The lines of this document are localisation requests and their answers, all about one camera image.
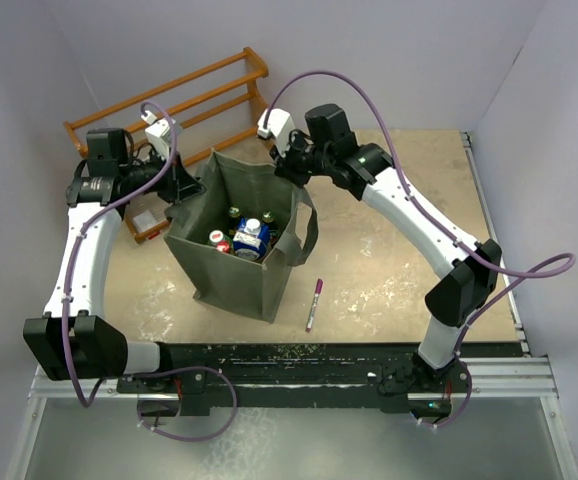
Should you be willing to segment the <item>green Perrier glass bottle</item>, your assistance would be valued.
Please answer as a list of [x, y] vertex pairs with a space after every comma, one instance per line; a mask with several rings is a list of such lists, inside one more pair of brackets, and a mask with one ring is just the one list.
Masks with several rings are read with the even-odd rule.
[[236, 206], [231, 206], [228, 210], [228, 235], [233, 236], [237, 231], [242, 218], [241, 210]]

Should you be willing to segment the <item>orange juice plastic bottle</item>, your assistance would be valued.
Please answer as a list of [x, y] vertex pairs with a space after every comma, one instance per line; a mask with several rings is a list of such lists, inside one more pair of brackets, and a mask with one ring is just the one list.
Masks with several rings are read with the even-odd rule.
[[209, 246], [211, 246], [211, 247], [213, 247], [214, 249], [216, 249], [216, 245], [217, 245], [219, 242], [222, 242], [222, 241], [227, 241], [227, 242], [229, 242], [229, 243], [231, 244], [231, 246], [232, 246], [232, 240], [231, 240], [231, 238], [230, 238], [228, 235], [226, 235], [225, 233], [223, 233], [221, 230], [212, 230], [212, 231], [209, 233], [209, 236], [208, 236], [208, 245], [209, 245]]

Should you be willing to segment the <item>green canvas tote bag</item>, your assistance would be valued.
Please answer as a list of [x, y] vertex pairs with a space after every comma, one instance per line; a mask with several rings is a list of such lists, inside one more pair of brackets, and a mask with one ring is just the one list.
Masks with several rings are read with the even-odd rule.
[[[214, 152], [197, 171], [205, 192], [169, 209], [172, 222], [165, 242], [196, 289], [194, 298], [230, 313], [273, 322], [293, 268], [303, 265], [318, 240], [318, 215], [311, 209], [306, 237], [296, 233], [298, 206], [313, 202], [274, 174], [274, 167], [249, 164]], [[272, 213], [278, 242], [262, 259], [221, 253], [209, 244], [210, 233], [229, 233], [229, 209], [244, 220]]]

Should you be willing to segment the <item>dark cola glass bottle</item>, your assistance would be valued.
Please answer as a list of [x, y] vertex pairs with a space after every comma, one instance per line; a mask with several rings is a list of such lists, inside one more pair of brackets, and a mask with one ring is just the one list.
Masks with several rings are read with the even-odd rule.
[[220, 252], [222, 252], [222, 253], [226, 253], [226, 254], [232, 254], [232, 253], [233, 253], [232, 246], [231, 246], [231, 244], [230, 244], [229, 242], [227, 242], [227, 241], [219, 242], [219, 243], [216, 245], [216, 249], [217, 249], [218, 251], [220, 251]]

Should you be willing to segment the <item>blue orange juice carton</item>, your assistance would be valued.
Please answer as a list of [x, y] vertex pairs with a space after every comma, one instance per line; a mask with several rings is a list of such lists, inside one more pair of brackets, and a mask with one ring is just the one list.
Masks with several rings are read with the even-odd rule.
[[242, 218], [232, 240], [234, 255], [254, 262], [262, 261], [268, 253], [270, 231], [268, 225], [256, 218]]

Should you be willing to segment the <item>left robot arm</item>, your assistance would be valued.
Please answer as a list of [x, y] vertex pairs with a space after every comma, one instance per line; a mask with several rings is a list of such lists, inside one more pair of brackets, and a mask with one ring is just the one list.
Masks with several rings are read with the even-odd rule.
[[110, 378], [139, 373], [153, 392], [171, 387], [173, 365], [160, 347], [133, 342], [104, 319], [104, 291], [114, 239], [125, 214], [122, 198], [155, 193], [180, 203], [203, 192], [175, 151], [176, 124], [159, 120], [145, 133], [152, 150], [148, 161], [130, 155], [130, 135], [120, 128], [91, 130], [88, 157], [66, 190], [68, 237], [51, 297], [39, 318], [26, 320], [23, 338], [52, 380]]

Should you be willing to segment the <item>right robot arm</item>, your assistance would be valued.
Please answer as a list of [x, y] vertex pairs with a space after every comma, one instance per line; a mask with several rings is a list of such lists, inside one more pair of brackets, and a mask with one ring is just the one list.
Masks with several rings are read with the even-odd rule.
[[259, 137], [274, 142], [276, 175], [298, 187], [314, 176], [330, 178], [404, 234], [439, 279], [425, 297], [431, 317], [413, 359], [415, 383], [436, 391], [449, 379], [467, 320], [496, 288], [501, 248], [492, 239], [479, 242], [446, 218], [399, 177], [382, 147], [359, 144], [338, 105], [315, 107], [305, 120], [308, 130], [302, 132], [282, 109], [267, 109], [259, 118]]

